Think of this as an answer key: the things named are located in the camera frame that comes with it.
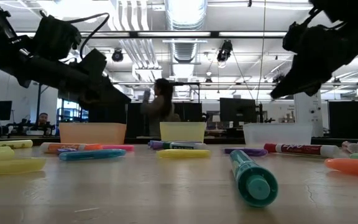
translucent plastic bin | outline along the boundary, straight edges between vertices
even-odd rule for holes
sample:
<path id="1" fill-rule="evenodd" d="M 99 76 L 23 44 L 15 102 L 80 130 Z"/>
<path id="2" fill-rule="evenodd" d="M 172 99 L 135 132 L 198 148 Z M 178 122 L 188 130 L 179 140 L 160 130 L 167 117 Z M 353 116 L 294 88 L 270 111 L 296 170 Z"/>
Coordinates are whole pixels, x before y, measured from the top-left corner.
<path id="1" fill-rule="evenodd" d="M 263 146 L 266 143 L 310 144 L 311 124 L 245 124 L 244 138 L 248 146 Z"/>
<path id="2" fill-rule="evenodd" d="M 160 122 L 162 141 L 204 142 L 204 122 Z"/>
<path id="3" fill-rule="evenodd" d="M 126 124 L 60 123 L 61 143 L 124 144 Z"/>

man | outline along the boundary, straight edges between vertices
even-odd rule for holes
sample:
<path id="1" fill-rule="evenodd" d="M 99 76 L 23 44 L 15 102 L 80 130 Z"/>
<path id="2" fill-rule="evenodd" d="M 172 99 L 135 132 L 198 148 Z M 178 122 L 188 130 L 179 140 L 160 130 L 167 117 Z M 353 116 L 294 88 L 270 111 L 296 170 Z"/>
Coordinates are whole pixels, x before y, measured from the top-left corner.
<path id="1" fill-rule="evenodd" d="M 38 118 L 38 126 L 46 125 L 48 122 L 48 114 L 47 113 L 40 113 Z"/>

wooden table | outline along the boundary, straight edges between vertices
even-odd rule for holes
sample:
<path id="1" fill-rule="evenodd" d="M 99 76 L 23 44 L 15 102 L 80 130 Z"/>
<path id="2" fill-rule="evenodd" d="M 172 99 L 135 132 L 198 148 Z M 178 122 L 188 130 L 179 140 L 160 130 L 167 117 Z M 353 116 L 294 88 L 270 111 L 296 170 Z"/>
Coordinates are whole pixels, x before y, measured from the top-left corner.
<path id="1" fill-rule="evenodd" d="M 323 159 L 255 158 L 277 178 L 266 208 L 240 198 L 223 146 L 210 159 L 157 159 L 137 146 L 113 160 L 62 162 L 48 156 L 42 172 L 0 176 L 0 224 L 358 223 L 358 177 L 331 171 Z M 46 156 L 34 149 L 18 156 Z"/>

air duct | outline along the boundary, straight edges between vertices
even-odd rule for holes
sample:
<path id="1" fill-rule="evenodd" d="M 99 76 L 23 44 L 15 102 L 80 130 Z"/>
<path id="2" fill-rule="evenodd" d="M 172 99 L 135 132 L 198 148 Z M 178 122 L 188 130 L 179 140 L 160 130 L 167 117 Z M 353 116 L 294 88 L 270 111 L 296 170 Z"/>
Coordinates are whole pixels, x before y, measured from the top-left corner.
<path id="1" fill-rule="evenodd" d="M 165 0 L 168 29 L 201 30 L 205 21 L 207 3 L 207 0 Z M 172 65 L 174 75 L 182 78 L 192 75 L 194 65 L 189 63 L 195 60 L 198 44 L 172 43 L 170 48 L 174 62 L 187 63 L 186 67 L 188 67 L 184 69 L 184 65 Z M 182 70 L 186 70 L 185 74 L 180 74 Z"/>

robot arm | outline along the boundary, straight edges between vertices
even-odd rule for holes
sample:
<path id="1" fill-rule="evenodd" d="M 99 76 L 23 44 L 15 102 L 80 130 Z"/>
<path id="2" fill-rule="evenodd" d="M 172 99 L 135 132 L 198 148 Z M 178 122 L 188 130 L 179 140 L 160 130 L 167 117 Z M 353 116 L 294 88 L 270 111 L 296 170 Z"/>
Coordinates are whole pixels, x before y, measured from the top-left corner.
<path id="1" fill-rule="evenodd" d="M 85 108 L 89 102 L 130 101 L 103 76 L 106 57 L 96 49 L 80 63 L 59 62 L 81 43 L 79 30 L 70 21 L 43 15 L 31 39 L 17 36 L 7 17 L 10 14 L 0 7 L 0 70 L 15 76 L 21 86 L 27 88 L 33 80 L 78 95 Z"/>
<path id="2" fill-rule="evenodd" d="M 358 1 L 310 0 L 314 8 L 302 24 L 294 22 L 284 37 L 283 48 L 296 53 L 291 70 L 271 92 L 272 98 L 305 92 L 316 94 L 332 72 L 358 56 Z M 307 27 L 324 11 L 338 26 Z"/>

